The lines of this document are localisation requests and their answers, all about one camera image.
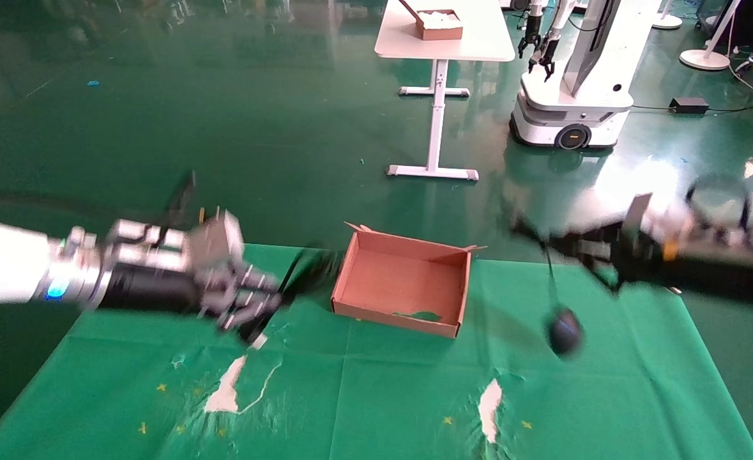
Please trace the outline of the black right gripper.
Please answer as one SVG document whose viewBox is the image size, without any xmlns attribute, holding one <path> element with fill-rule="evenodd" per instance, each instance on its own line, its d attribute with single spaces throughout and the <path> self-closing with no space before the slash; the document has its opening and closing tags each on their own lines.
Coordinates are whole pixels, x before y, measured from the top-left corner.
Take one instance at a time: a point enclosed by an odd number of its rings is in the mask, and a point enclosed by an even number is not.
<svg viewBox="0 0 753 460">
<path fill-rule="evenodd" d="M 612 295 L 619 295 L 625 282 L 643 282 L 753 305 L 753 249 L 718 245 L 630 249 L 622 221 L 543 236 L 525 216 L 516 215 L 510 219 L 510 233 L 543 252 L 555 250 L 569 258 L 612 256 L 615 269 L 601 268 L 597 259 L 583 259 L 586 271 Z"/>
</svg>

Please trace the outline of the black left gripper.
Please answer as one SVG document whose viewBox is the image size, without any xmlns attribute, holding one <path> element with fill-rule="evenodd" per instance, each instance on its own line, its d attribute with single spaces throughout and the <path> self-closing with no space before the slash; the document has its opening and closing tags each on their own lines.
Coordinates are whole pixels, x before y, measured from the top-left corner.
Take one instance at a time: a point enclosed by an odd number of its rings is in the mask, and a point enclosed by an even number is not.
<svg viewBox="0 0 753 460">
<path fill-rule="evenodd" d="M 209 284 L 208 275 L 235 275 L 235 295 L 282 290 L 280 279 L 254 264 L 229 264 L 200 274 L 199 279 L 195 273 L 114 263 L 98 309 L 188 316 L 206 314 L 203 299 Z M 268 340 L 264 329 L 283 305 L 282 294 L 241 296 L 235 305 L 218 317 L 217 329 L 221 333 L 235 332 L 247 346 L 262 347 Z"/>
</svg>

